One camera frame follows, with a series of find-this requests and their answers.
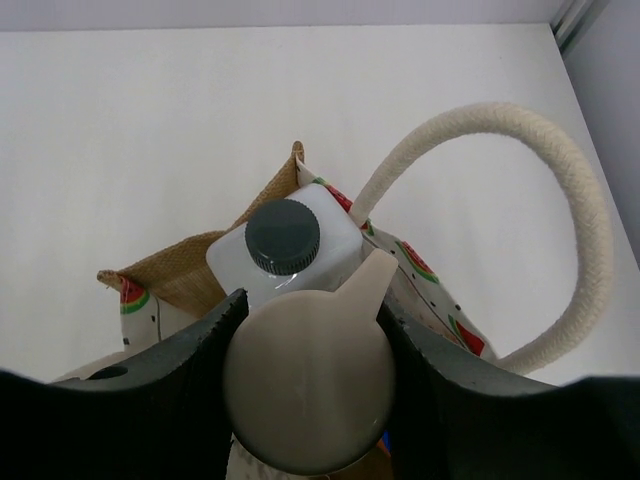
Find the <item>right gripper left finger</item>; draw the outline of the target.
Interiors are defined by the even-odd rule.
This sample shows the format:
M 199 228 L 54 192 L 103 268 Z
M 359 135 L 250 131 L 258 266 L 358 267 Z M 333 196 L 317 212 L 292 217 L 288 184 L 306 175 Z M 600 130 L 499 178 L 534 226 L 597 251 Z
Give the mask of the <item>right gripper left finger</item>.
M 223 364 L 247 315 L 238 289 L 196 323 L 86 379 L 45 384 L 2 372 L 2 478 L 225 478 Z

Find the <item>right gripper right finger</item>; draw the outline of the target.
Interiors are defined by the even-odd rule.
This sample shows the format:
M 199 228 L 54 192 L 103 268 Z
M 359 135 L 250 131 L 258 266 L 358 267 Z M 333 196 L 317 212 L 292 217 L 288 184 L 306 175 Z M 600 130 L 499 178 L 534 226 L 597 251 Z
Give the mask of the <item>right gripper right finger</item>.
M 397 479 L 636 479 L 639 380 L 552 386 L 454 345 L 387 297 L 378 323 L 392 347 L 387 424 Z

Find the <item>green bottle beige cap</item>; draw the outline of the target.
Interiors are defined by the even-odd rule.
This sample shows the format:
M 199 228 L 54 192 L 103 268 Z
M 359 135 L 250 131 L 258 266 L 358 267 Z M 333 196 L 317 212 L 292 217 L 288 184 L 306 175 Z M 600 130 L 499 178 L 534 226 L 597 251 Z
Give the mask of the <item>green bottle beige cap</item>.
M 376 249 L 338 290 L 284 294 L 241 323 L 223 394 L 233 433 L 253 456 L 316 476 L 348 467 L 381 439 L 396 370 L 377 316 L 397 267 Z

